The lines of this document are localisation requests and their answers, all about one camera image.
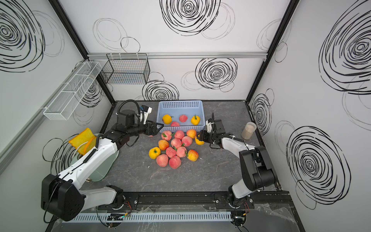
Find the pink peach with leaf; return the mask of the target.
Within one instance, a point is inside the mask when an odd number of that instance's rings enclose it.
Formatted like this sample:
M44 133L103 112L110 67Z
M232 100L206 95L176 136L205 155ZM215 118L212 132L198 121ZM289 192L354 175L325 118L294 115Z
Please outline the pink peach with leaf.
M161 133L162 140L170 141L173 137L173 133L170 130L165 130Z

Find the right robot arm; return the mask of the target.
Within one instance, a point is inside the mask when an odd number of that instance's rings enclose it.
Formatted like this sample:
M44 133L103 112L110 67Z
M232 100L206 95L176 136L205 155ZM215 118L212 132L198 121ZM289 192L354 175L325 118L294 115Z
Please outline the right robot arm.
M209 143L212 149L224 149L239 158L242 179L228 190L228 201L233 208L240 207L254 192L278 181L267 149L248 145L243 139L227 133L221 120L208 119L196 138Z

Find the light blue plastic basket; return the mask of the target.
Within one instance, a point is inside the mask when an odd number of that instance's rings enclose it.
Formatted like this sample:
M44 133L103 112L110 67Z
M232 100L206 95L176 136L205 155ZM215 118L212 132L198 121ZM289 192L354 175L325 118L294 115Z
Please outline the light blue plastic basket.
M179 127L165 124L162 118L165 115L172 117L172 123L177 122ZM157 110L157 123L162 123L164 127L160 132L182 130L184 132L195 129L200 131L205 126L205 116L203 102L200 100L192 101L160 101Z

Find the orange peach top right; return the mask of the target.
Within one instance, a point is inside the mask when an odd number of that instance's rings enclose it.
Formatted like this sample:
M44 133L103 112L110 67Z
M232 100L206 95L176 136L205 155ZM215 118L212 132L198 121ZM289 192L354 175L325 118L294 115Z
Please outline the orange peach top right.
M195 139L197 132L195 129L190 129L186 132L186 135L190 137L191 139Z

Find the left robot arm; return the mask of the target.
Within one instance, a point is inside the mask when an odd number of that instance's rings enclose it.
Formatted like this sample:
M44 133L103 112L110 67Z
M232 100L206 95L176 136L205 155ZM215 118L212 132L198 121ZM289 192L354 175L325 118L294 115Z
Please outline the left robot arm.
M80 212L108 205L115 210L124 206L123 190L113 185L104 188L81 190L83 183L110 156L119 151L131 137L141 134L157 135L162 123L147 121L148 112L137 115L132 110L117 114L117 123L96 145L76 163L60 172L49 174L42 181L41 208L63 221L70 221Z

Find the yellow toast slice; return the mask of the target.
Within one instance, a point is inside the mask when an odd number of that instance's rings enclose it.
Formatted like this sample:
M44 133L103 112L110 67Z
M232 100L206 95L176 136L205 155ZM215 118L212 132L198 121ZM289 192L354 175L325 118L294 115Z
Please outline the yellow toast slice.
M79 154L85 155L88 152L88 146L91 144L96 136L92 133L90 128L86 128L80 134L69 141L69 144L74 147Z
M93 138L87 141L87 143L84 145L83 155L87 154L91 149L95 147L96 139L97 137L94 136Z

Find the yellow toast slice front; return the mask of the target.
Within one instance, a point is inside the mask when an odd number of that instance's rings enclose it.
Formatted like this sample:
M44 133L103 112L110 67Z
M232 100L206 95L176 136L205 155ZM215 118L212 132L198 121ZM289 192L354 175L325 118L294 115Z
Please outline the yellow toast slice front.
M87 143L84 145L83 155L87 154L91 149L95 147L96 139L97 137L94 136L93 138L87 141Z

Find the mint green toaster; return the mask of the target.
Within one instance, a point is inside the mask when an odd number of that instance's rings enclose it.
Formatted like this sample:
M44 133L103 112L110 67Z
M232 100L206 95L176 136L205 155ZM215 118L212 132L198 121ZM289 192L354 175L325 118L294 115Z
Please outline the mint green toaster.
M114 154L108 157L95 171L93 171L93 173L87 178L86 182L98 182L103 180L113 166L113 163L118 158L118 155L119 151L116 151ZM79 154L75 149L75 151L72 153L70 165L75 164L80 158L82 158L82 156L83 155Z

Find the yellow toast slice rear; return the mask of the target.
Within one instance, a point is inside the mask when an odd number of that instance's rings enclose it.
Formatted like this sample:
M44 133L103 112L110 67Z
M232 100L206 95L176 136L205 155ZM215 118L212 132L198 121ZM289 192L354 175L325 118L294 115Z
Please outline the yellow toast slice rear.
M79 154L85 155L88 152L88 146L91 144L96 136L92 133L90 128L86 128L80 134L69 141L69 144L74 147Z

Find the frosted plastic cup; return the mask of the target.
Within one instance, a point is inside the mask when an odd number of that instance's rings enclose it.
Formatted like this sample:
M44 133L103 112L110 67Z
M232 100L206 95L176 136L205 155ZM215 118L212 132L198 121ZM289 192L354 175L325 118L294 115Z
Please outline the frosted plastic cup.
M257 129L257 125L254 122L248 122L245 125L245 128L241 134L242 138L244 140L249 140L252 137L252 135L255 133L256 129Z

